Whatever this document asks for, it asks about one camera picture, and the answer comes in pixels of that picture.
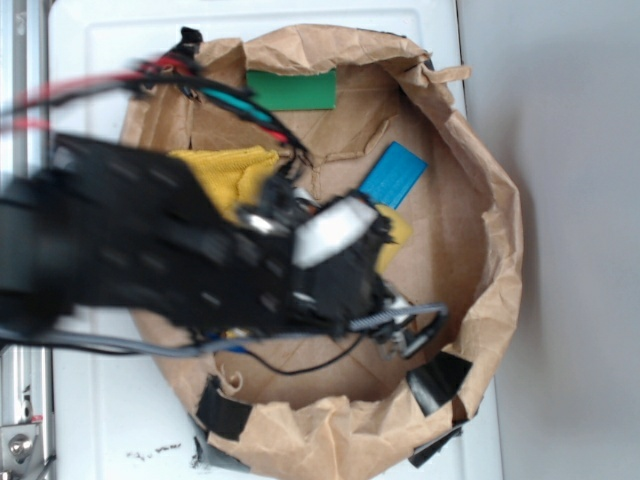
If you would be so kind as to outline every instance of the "green block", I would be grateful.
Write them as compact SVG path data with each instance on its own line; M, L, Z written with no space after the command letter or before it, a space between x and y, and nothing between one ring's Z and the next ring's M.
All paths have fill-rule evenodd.
M269 110L330 110L336 108L336 71L319 75L276 75L250 70L247 85L253 100Z

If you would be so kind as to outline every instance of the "blue block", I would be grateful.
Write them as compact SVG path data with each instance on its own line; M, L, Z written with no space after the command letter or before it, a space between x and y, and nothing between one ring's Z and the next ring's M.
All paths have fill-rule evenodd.
M359 190L377 203L398 208L427 166L422 159L393 142L364 179Z

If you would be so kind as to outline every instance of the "yellow cloth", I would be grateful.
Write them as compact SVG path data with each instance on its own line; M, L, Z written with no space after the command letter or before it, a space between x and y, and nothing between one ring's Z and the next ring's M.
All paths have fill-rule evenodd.
M262 184L278 161L275 150L174 150L169 156L184 161L207 196L227 220L235 222L237 203L255 205Z
M383 205L381 203L376 205L378 212L381 215L391 220L391 238L395 243L385 243L378 255L378 261L376 262L376 272L382 274L385 271L393 257L400 251L402 246L409 239L413 233L413 228L409 225L400 214L393 208Z

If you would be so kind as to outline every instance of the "robotic hand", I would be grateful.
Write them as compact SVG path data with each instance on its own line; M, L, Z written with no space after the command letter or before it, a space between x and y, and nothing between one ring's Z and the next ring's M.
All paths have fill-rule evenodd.
M199 89L306 153L246 92L200 77L109 81ZM108 89L88 85L87 94ZM156 312L206 338L233 328L251 338L359 332L391 340L409 357L446 321L443 304L393 308L401 297L374 269L392 241L390 222L369 199L357 191L323 206L298 198L291 163L265 182L255 207L239 206L239 225L224 220L186 164L159 153L57 134L49 165L15 179L0 198L5 339L38 338L75 305L120 306ZM406 326L422 312L437 316L416 335Z

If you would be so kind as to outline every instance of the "brown paper bag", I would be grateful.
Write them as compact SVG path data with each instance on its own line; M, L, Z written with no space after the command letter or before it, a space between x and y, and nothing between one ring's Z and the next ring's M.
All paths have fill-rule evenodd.
M392 141L429 163L399 208L414 234L385 273L410 301L449 305L448 327L419 355L385 361L363 342L341 362L298 377L274 375L228 352L157 360L187 411L210 431L208 442L251 471L291 480L371 478L475 415L516 327L518 191L453 109L446 87L470 70L432 71L425 65L429 55L403 37L312 25L247 43L206 43L198 60L207 77L236 86L243 85L247 69L282 75L337 69L335 110L278 114L314 154L302 183L319 200L357 186ZM160 151L278 148L255 126L191 102L173 87L131 102L123 142ZM147 340L188 341L155 315L137 312L136 319ZM256 351L291 370L321 363L347 344L278 341ZM446 384L447 372L455 376L457 368L450 368L452 359L470 362L462 384L440 395L435 407L425 406L416 378ZM212 426L216 420L206 417L217 414L224 417L219 422L237 418L240 424Z

